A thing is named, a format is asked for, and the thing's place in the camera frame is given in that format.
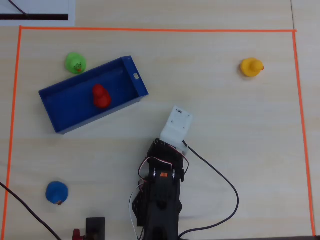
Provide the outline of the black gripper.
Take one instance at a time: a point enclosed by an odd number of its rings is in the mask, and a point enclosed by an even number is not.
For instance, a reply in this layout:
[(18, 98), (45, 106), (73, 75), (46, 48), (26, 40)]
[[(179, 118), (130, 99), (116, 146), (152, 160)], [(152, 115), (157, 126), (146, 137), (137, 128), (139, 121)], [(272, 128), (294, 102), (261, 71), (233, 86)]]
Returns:
[(179, 150), (159, 138), (153, 141), (146, 157), (155, 157), (172, 164), (173, 167), (183, 167), (184, 162), (188, 163), (186, 157)]

